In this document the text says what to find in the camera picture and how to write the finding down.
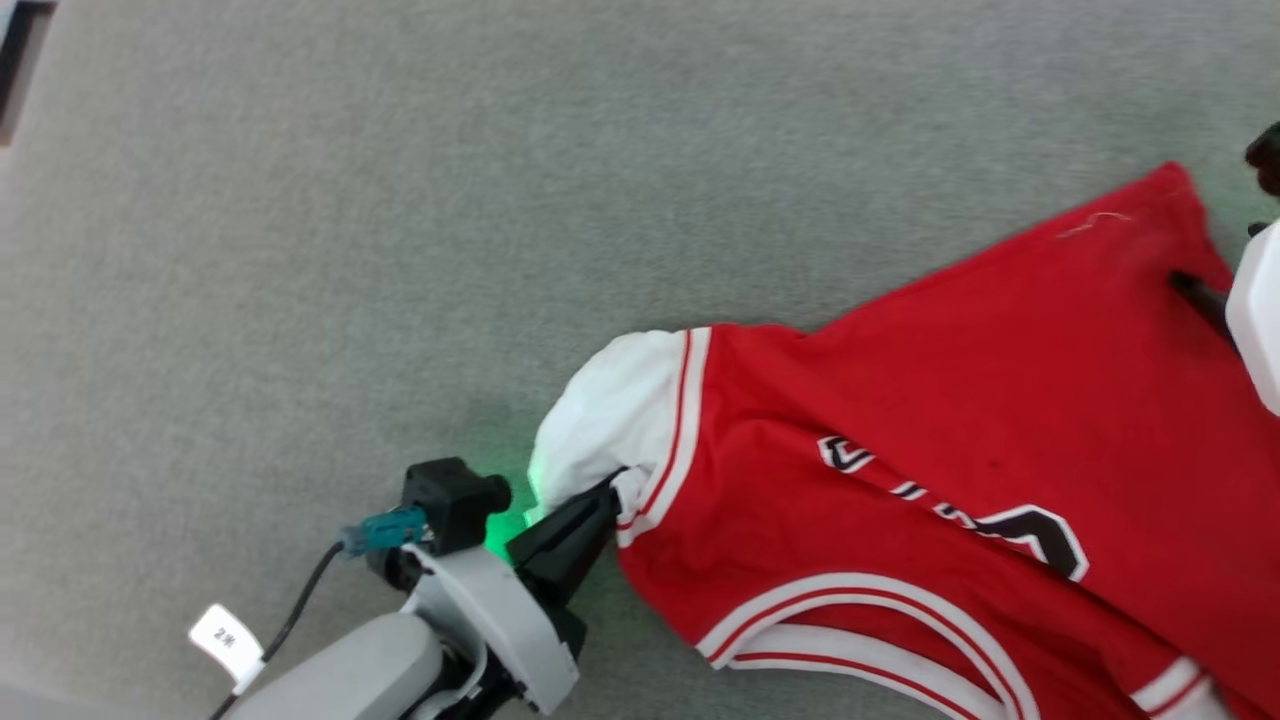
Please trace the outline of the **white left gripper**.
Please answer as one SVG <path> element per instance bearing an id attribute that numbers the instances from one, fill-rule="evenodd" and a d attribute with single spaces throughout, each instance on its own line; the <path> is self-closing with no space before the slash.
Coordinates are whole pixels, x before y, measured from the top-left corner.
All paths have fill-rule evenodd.
<path id="1" fill-rule="evenodd" d="M 419 570 L 403 612 L 443 646 L 436 678 L 407 717 L 492 717 L 518 701 L 549 716 L 579 683 L 586 623 L 570 602 L 614 536 L 618 469 L 506 544 L 435 556 L 404 544 Z"/>

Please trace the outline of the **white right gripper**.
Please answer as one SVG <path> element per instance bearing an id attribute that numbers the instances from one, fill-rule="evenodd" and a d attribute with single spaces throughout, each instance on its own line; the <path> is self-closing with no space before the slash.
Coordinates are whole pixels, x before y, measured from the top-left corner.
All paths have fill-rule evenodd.
<path id="1" fill-rule="evenodd" d="M 1228 296 L 1188 272 L 1169 273 L 1169 283 L 1230 347 L 1271 414 L 1279 414 L 1279 223 L 1247 241 Z"/>

